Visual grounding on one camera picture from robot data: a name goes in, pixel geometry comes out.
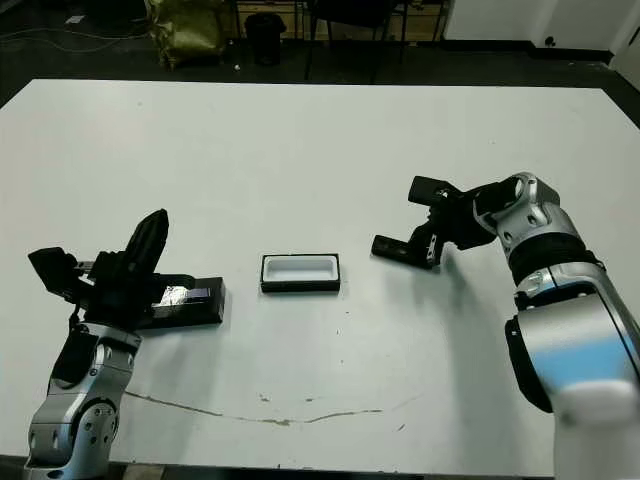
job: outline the wall baseboard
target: wall baseboard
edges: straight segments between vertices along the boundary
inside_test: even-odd
[[[613,53],[609,50],[580,50],[577,48],[534,48],[529,52],[534,58],[557,58],[561,60],[587,60],[609,64]]]
[[[528,40],[448,40],[442,38],[440,46],[445,50],[485,52],[527,52],[533,58],[587,60],[608,64],[613,58],[609,50],[581,50],[577,48],[536,48]]]
[[[528,40],[448,40],[442,37],[440,46],[445,50],[487,52],[521,52],[535,49]]]

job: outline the black box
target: black box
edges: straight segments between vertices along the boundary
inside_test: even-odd
[[[192,289],[167,287],[162,300],[151,306],[149,322],[138,329],[222,323],[225,293],[222,277],[198,278]]]

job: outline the trash can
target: trash can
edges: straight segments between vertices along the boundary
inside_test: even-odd
[[[275,13],[255,13],[244,22],[247,38],[253,48],[258,65],[280,63],[280,34],[286,30],[284,22]]]

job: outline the white wall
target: white wall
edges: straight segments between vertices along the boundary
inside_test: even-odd
[[[631,37],[638,27],[640,27],[640,0],[636,0],[635,5],[631,8],[618,34],[613,39],[610,50],[613,53],[618,53],[623,50],[629,44]]]
[[[538,0],[454,0],[447,40],[529,40]]]
[[[637,27],[640,0],[455,0],[448,40],[529,40],[544,47],[611,50]]]
[[[553,36],[556,48],[608,50],[635,0],[559,0],[536,46]]]

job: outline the yellow bag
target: yellow bag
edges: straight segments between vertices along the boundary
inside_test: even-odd
[[[223,53],[224,0],[145,0],[145,5],[151,38],[165,67],[173,70],[185,60]]]

